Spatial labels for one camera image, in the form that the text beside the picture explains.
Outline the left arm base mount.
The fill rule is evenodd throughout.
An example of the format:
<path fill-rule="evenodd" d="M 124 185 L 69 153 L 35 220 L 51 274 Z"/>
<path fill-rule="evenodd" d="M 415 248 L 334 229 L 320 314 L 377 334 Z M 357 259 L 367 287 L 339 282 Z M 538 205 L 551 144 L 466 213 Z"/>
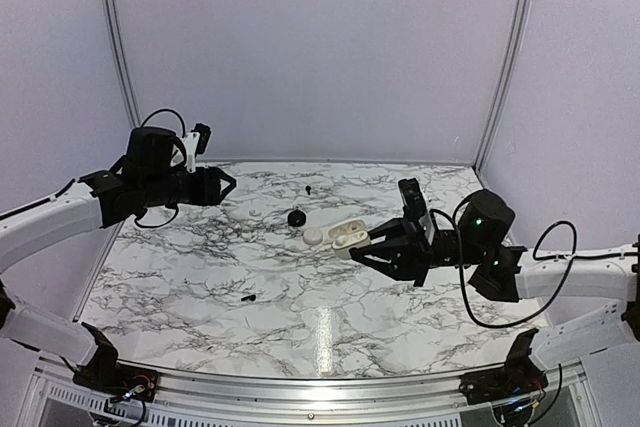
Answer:
<path fill-rule="evenodd" d="M 76 385 L 107 394 L 123 397 L 134 390 L 133 398 L 152 402 L 157 390 L 159 373 L 155 370 L 133 367 L 119 361 L 116 347 L 96 327 L 85 322 L 81 326 L 92 336 L 97 350 L 86 365 L 78 364 L 74 369 Z"/>

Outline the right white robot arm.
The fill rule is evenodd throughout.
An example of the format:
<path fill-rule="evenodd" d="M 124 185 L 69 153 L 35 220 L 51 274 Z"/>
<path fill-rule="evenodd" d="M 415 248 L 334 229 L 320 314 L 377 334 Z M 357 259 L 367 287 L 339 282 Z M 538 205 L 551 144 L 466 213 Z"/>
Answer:
<path fill-rule="evenodd" d="M 495 377 L 506 395 L 534 378 L 579 357 L 639 339 L 639 245 L 581 251 L 578 231 L 568 220 L 547 227 L 533 247 L 505 245 L 514 211 L 497 194 L 482 189 L 467 195 L 448 214 L 429 207 L 420 189 L 401 185 L 403 215 L 371 230 L 371 244 L 351 247 L 352 260 L 396 281 L 424 285 L 436 268 L 457 270 L 470 320 L 485 329 L 511 329 L 533 322 L 560 297 L 600 297 L 604 306 L 545 329 L 520 334 L 513 354 Z M 540 298 L 543 305 L 522 319 L 501 324 L 481 320 L 468 291 L 492 302 Z"/>

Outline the cream oval earbud case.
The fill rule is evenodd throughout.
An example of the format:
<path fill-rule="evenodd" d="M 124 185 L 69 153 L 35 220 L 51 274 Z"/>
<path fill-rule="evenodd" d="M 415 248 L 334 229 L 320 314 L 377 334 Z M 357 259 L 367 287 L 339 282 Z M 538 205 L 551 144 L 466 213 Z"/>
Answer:
<path fill-rule="evenodd" d="M 331 228 L 328 231 L 328 240 L 336 257 L 343 261 L 351 259 L 351 249 L 371 244 L 371 238 L 363 220 L 350 220 Z"/>

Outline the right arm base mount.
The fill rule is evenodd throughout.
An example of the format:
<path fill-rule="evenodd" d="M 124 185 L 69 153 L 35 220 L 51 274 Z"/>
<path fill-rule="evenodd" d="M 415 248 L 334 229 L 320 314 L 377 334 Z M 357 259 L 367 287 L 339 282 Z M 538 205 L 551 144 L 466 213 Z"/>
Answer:
<path fill-rule="evenodd" d="M 524 395 L 548 386 L 544 371 L 530 359 L 531 344 L 538 332 L 534 328 L 519 334 L 501 366 L 461 376 L 459 392 L 469 405 Z"/>

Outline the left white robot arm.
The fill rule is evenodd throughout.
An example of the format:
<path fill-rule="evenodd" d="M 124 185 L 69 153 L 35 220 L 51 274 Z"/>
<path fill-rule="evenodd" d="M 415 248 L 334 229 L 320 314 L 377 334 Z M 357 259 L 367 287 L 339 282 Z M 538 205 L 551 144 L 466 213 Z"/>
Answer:
<path fill-rule="evenodd" d="M 149 209 L 217 206 L 236 180 L 197 163 L 211 130 L 198 123 L 177 135 L 161 127 L 132 130 L 126 153 L 108 170 L 71 180 L 60 191 L 1 216 L 1 269 L 81 234 L 108 229 Z M 1 290 L 1 335 L 75 363 L 106 392 L 125 385 L 126 370 L 96 328 L 64 318 Z"/>

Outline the black round earbud case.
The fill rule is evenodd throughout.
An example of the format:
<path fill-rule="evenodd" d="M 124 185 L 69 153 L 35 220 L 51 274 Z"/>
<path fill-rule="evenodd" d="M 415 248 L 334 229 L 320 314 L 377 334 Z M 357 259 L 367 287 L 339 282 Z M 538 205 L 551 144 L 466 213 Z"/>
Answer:
<path fill-rule="evenodd" d="M 287 215 L 287 224 L 294 228 L 302 227 L 306 224 L 307 216 L 306 214 L 299 210 L 294 209 L 290 211 Z"/>

